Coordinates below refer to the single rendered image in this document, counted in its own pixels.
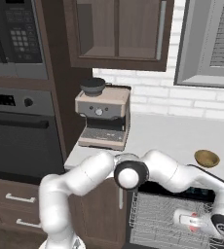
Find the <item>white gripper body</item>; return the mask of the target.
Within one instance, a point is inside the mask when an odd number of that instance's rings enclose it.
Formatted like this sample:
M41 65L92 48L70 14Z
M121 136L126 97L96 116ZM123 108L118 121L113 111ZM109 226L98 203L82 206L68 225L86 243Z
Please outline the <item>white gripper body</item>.
M182 229L191 232L202 231L213 233L213 224L210 221L210 215L199 216L197 212L185 209L176 209L173 213L173 222Z

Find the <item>black dishwasher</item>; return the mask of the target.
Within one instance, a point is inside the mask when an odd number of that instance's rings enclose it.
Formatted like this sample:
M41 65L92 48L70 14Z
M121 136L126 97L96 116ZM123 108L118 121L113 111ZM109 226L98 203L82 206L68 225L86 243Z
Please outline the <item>black dishwasher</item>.
M125 249L224 249L224 181L198 175L181 193L147 182L128 194Z

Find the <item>olive brown bowl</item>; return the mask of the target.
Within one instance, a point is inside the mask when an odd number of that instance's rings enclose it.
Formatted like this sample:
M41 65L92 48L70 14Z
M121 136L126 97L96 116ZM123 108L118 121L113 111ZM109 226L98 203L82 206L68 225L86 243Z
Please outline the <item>olive brown bowl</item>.
M196 162L203 167L212 168L220 163L220 158L209 150L199 150L194 155Z

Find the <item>brown base cupboard door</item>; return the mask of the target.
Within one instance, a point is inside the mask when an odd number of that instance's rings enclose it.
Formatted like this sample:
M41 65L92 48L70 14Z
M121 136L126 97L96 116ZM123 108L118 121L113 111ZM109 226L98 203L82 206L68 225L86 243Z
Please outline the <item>brown base cupboard door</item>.
M71 196L69 206L75 232L87 249L122 249L126 242L127 192L119 207L119 187L113 178L85 196Z

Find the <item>beige coffee machine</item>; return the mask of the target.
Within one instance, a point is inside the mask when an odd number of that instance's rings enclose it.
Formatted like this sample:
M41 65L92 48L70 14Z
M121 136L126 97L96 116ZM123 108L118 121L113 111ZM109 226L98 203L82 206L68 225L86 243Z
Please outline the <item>beige coffee machine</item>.
M125 149L130 125L131 88L89 78L80 84L75 111L86 120L78 145L115 151Z

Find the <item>brown drawer front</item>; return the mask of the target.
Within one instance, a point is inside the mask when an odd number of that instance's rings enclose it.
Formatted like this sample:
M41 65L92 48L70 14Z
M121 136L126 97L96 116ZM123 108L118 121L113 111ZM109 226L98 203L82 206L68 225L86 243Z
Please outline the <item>brown drawer front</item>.
M6 199L5 195L11 193L13 196L31 198L36 197L34 203L21 202L16 200ZM7 181L0 179L0 202L7 204L29 204L30 206L35 206L39 208L38 203L38 187L36 185L25 184L14 181Z
M22 219L27 223L40 224L38 207L30 206L29 204L7 204L0 202L0 228L44 234L42 228L37 229L17 225L17 219Z

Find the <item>grey framed window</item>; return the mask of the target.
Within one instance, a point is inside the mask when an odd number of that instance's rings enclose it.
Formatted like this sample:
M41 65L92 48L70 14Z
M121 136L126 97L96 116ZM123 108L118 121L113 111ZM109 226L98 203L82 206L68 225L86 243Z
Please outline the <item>grey framed window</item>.
M224 0L186 0L174 83L224 89Z

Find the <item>black built-in oven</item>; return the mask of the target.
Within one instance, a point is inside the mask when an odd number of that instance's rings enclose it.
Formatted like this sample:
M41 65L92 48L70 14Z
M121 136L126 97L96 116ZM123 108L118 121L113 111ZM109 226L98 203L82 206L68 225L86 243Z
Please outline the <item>black built-in oven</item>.
M64 172L48 91L0 88L0 120L49 122L46 129L0 125L0 173L40 179Z

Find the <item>grey microwave oven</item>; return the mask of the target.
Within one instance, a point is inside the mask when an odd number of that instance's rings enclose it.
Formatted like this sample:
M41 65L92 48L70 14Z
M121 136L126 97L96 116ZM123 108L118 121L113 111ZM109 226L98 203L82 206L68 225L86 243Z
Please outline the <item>grey microwave oven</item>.
M48 79L35 0L0 0L0 76Z

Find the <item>brown glass-fronted wall cupboard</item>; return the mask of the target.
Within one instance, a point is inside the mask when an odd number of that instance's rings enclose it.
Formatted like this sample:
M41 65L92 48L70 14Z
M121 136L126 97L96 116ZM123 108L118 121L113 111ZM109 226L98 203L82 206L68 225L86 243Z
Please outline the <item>brown glass-fronted wall cupboard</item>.
M167 1L156 59L161 1ZM71 65L164 72L174 0L63 0Z

